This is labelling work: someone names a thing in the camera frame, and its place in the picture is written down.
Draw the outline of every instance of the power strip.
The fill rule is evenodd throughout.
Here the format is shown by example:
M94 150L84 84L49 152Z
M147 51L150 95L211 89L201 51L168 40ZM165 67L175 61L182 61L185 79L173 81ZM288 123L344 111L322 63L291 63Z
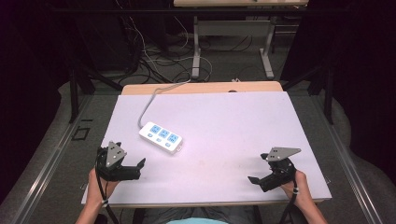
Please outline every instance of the power strip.
M171 154L181 150L183 138L153 122L148 122L143 126L139 131L139 134L150 143L170 152Z

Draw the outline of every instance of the gray floor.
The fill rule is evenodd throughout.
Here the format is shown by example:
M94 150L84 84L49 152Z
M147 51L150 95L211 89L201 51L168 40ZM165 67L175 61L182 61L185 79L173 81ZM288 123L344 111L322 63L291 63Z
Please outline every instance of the gray floor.
M208 47L210 43L210 49L231 49L243 38L210 37L202 42L202 47ZM290 35L276 37L276 51L270 54L276 80L291 40ZM238 48L248 46L248 41L249 38ZM267 80L259 47L260 43L253 39L251 46L244 51L203 50L202 57L207 58L210 64L203 60L201 66L208 71L212 68L211 82L231 81L236 77L241 81ZM179 47L171 50L186 51ZM191 60L181 63L186 68L191 67ZM182 71L180 65L164 67L157 64L157 68L171 79ZM201 74L202 77L207 75L204 70ZM142 77L130 77L121 84L139 83L141 80ZM61 107L20 180L1 204L1 223L72 223L76 220L82 207L83 190L80 187L86 183L87 173L93 167L96 149L101 144L119 94L103 83L94 83L97 92L94 96L80 96L81 115L71 125L68 124L71 110L68 84L60 88L63 96ZM350 128L342 107L334 102L334 125L328 125L320 111L322 94L309 96L307 84L299 84L289 94L319 166L331 180L329 188L333 198L319 205L324 216L330 223L394 223L395 187L381 171L348 150ZM85 141L77 140L81 134L78 129L83 128L90 129L87 138ZM261 206L260 209L264 223L276 223L284 204ZM130 223L132 209L115 210L123 223Z

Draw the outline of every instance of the table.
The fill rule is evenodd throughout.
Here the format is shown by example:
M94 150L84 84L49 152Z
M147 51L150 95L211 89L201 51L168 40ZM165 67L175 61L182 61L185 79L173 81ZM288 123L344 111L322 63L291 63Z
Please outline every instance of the table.
M175 0L175 7L284 7L304 6L309 0ZM274 73L268 59L268 51L274 35L276 17L269 21L199 21L194 17L194 57L192 78L198 78L201 49L200 35L251 35L265 36L265 46L260 49L265 75L274 79Z
M260 155L299 147L290 159L310 178L316 201L332 196L290 98L277 82L188 83L158 94L143 117L184 138L175 155L138 135L137 120L151 94L169 84L126 86L102 147L121 142L122 165L146 165L139 180L121 182L109 202L122 207L213 206L286 202L283 190L262 192L248 176L271 172Z

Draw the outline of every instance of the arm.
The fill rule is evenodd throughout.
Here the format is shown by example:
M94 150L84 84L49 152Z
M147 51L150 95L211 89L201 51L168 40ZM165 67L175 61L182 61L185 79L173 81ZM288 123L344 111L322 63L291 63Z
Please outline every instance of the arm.
M108 182L101 178L101 184L106 190L107 198L111 196L114 189L120 182ZM102 194L99 190L98 181L96 179L95 169L90 171L87 202L84 205L81 213L79 214L77 224L94 223L99 211L102 207Z
M297 171L295 179L299 188L299 194L297 194L294 204L303 212L308 223L327 223L326 219L312 199L308 182L306 181L306 175L301 171ZM291 198L293 193L293 187L292 182L281 186L289 198Z

